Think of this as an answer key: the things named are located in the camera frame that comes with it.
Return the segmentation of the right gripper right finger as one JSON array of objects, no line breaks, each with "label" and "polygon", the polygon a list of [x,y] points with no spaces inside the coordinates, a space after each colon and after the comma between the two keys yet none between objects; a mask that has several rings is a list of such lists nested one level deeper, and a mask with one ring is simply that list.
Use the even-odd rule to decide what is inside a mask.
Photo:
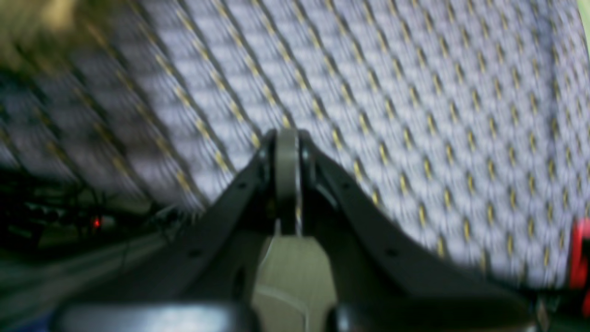
[{"label": "right gripper right finger", "polygon": [[393,225],[306,131],[276,133],[274,181],[284,233],[304,235],[304,192],[318,192],[341,213],[378,269],[412,296],[494,298],[506,306],[527,307],[517,294],[442,261]]}]

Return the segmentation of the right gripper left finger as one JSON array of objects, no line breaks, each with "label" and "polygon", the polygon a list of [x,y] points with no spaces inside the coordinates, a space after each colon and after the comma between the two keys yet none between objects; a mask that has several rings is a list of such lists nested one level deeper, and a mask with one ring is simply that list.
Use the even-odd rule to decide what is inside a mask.
[{"label": "right gripper left finger", "polygon": [[172,244],[120,277],[76,294],[84,304],[248,301],[259,254],[274,232],[277,133],[265,135],[247,166]]}]

